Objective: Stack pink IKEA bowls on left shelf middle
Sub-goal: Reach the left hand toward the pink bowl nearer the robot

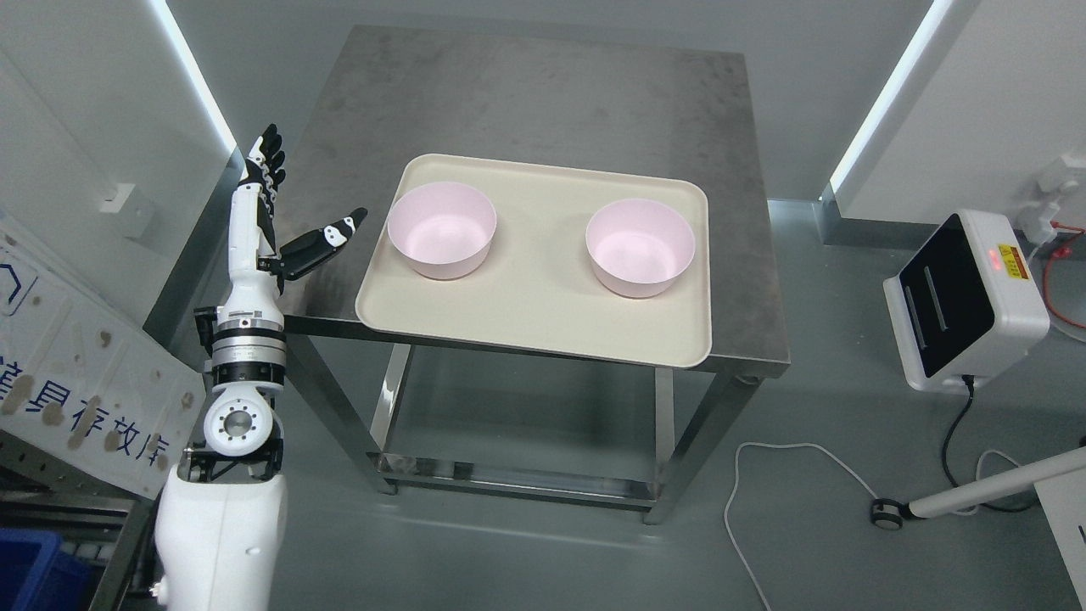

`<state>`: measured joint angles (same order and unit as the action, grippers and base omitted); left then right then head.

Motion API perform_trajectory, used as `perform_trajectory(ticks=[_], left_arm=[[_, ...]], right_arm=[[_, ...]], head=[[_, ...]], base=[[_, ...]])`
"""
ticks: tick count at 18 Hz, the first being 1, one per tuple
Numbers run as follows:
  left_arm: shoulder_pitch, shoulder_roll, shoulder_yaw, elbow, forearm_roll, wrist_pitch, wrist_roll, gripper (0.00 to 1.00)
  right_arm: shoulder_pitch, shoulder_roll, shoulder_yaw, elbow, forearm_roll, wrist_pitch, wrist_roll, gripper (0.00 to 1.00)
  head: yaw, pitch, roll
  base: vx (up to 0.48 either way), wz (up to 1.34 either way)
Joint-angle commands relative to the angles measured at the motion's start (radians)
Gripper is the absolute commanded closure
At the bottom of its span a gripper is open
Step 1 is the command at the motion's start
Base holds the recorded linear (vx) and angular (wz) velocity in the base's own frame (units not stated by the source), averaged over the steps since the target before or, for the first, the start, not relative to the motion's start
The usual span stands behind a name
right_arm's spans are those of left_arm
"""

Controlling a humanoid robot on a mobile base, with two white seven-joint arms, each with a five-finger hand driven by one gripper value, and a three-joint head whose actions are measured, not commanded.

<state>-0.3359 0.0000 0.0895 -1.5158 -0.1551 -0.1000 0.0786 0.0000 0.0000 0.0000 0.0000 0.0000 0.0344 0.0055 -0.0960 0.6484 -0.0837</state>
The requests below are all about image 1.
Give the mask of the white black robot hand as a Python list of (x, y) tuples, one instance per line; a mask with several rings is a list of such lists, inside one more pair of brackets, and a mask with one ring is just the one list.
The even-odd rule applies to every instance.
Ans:
[(283, 136), (272, 123), (249, 148), (230, 199), (227, 271), (233, 293), (282, 294), (287, 281), (310, 275), (343, 250), (368, 216), (361, 206), (279, 246), (274, 220), (285, 163)]

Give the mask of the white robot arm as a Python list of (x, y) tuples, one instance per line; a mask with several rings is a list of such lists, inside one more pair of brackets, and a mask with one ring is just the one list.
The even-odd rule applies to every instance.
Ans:
[[(251, 462), (277, 427), (274, 375), (286, 360), (283, 314), (274, 281), (236, 279), (218, 308), (212, 345), (214, 385), (203, 421), (213, 457)], [(286, 529), (286, 479), (277, 468), (248, 483), (190, 482), (190, 464), (171, 469), (154, 539), (168, 610), (266, 610)]]

